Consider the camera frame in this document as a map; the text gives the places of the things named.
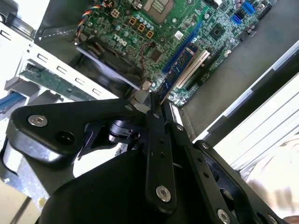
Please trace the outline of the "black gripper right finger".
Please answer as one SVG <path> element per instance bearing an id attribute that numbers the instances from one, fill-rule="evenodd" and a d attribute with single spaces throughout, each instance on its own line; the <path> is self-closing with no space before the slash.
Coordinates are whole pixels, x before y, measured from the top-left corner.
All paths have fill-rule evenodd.
<path id="1" fill-rule="evenodd" d="M 190 171 L 204 206 L 205 224 L 281 224 L 283 220 L 250 188 L 207 143 L 192 144 L 186 130 L 174 121 L 171 105 L 163 116 L 183 168 Z"/>

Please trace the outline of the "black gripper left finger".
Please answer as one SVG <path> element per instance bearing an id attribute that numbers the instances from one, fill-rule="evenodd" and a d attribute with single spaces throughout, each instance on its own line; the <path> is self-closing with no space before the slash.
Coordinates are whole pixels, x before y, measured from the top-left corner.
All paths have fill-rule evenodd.
<path id="1" fill-rule="evenodd" d="M 122 99 L 31 105 L 16 109 L 7 127 L 12 149 L 45 166 L 69 168 L 75 160 L 111 143 L 141 148 L 140 134 L 130 124 L 144 119 L 162 120 L 156 94 L 151 109 L 143 113 Z"/>

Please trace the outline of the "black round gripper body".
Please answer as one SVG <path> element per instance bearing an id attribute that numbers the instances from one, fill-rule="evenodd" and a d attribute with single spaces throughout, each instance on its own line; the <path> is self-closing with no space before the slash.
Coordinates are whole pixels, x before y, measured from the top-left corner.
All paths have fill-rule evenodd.
<path id="1" fill-rule="evenodd" d="M 141 148 L 128 150 L 60 187 L 41 224 L 204 224 L 204 206 L 167 123 L 130 124 Z"/>

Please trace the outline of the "person's pale hand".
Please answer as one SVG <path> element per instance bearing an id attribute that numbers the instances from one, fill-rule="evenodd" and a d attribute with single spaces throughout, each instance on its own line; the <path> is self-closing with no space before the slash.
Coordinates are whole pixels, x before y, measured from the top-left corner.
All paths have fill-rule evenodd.
<path id="1" fill-rule="evenodd" d="M 260 160 L 246 183 L 281 218 L 299 214 L 299 137 Z"/>

